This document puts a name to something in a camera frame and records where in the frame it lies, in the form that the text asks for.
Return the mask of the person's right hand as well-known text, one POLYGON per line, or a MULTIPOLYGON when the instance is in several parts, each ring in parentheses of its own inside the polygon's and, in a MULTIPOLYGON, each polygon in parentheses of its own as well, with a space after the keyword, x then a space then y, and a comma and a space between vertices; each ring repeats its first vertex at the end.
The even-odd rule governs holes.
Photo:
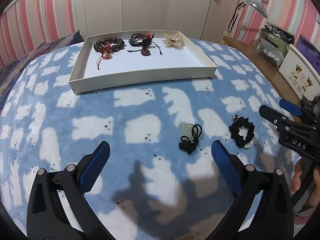
POLYGON ((317 166, 317 163, 304 157, 301 157, 299 161, 302 167, 302 174, 300 176, 301 185, 299 190, 291 197, 293 213, 295 215, 307 210, 310 196, 316 188, 313 179, 313 171, 317 166))

